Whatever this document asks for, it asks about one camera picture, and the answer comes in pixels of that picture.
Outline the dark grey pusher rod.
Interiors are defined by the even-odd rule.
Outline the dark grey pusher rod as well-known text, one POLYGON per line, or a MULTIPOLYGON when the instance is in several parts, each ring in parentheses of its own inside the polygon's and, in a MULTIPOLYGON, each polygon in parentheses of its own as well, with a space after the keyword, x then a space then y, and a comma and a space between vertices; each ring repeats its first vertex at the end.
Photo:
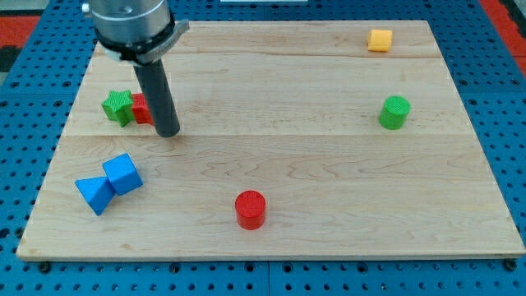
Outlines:
POLYGON ((157 134, 161 137, 177 135, 180 123, 162 60, 134 67, 134 71, 157 134))

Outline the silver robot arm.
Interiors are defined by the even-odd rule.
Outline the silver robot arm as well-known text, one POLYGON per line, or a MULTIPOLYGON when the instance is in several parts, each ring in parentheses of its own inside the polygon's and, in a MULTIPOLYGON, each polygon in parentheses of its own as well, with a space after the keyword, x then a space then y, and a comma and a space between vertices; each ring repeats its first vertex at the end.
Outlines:
POLYGON ((157 134, 175 136, 180 123, 162 57, 190 29, 176 20, 167 0, 86 0, 98 41, 110 58, 129 62, 145 96, 157 134))

